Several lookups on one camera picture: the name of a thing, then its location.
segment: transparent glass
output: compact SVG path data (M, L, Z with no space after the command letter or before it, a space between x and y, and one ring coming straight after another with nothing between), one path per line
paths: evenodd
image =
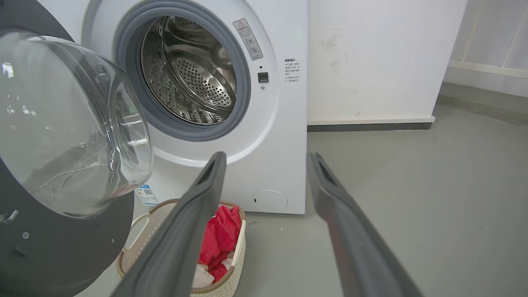
M0 157L40 203L91 217L150 177L148 127L114 63L70 41L4 31L0 65Z

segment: stainless steel drum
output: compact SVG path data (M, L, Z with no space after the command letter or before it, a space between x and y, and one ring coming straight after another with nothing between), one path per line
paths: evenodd
M224 47L206 29L181 17L162 17L141 47L143 76L153 96L187 122L227 119L236 99L234 69Z

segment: warning label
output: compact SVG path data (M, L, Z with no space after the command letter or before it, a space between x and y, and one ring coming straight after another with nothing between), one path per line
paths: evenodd
M156 196L152 193L152 189L147 184L137 188L136 193L144 205L156 206L159 204Z
M285 82L299 81L300 63L296 59L284 59Z
M260 51L259 43L251 30L248 21L245 18L242 18L238 21L233 22L235 28L237 28L240 37L244 40L246 48L248 49L249 55L252 60L257 60L263 57L262 52Z

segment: clothes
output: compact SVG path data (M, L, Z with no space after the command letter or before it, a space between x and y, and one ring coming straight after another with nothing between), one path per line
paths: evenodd
M234 251L241 227L238 206L232 209L226 206L218 207L216 215L207 223L198 263L208 266L208 272L214 276L214 282L220 280L229 269L222 261Z
M192 287L205 287L214 282L214 276L207 272L207 270L205 270L206 268L207 266L202 264L196 265Z

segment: black square slot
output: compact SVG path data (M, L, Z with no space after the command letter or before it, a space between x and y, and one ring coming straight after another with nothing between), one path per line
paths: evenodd
M259 72L259 82L269 82L267 72Z

